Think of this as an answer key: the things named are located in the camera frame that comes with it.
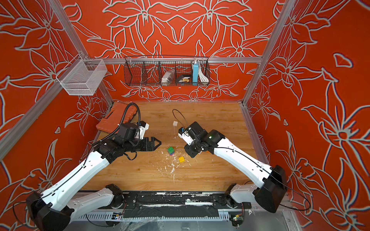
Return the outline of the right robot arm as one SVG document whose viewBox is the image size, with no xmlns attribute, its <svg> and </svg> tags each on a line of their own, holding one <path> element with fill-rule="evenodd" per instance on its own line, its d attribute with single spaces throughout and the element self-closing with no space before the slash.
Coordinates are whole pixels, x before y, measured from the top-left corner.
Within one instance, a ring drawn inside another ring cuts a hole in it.
<svg viewBox="0 0 370 231">
<path fill-rule="evenodd" d="M 238 184 L 232 186 L 229 195 L 235 202 L 248 202 L 252 194 L 264 210 L 277 212 L 287 192 L 286 173 L 281 166 L 272 167 L 253 158 L 219 131 L 207 132 L 197 122 L 187 128 L 181 127 L 178 136 L 186 142 L 184 149 L 190 157 L 210 152 L 233 165 L 254 183 L 256 189 L 253 191 Z"/>
</svg>

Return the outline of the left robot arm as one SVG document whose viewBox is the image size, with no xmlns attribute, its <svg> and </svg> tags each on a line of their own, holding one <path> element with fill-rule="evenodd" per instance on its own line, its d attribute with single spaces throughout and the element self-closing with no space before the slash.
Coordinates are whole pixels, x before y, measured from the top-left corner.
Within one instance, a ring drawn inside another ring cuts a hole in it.
<svg viewBox="0 0 370 231">
<path fill-rule="evenodd" d="M 119 137 L 101 141 L 87 158 L 70 171 L 58 183 L 43 191 L 32 193 L 26 199 L 30 218 L 41 231 L 62 231 L 73 220 L 101 207 L 113 209 L 125 206 L 122 190 L 109 184 L 87 196 L 73 196 L 102 169 L 117 158 L 129 153 L 152 152 L 161 145 L 155 137 L 125 141 Z"/>
</svg>

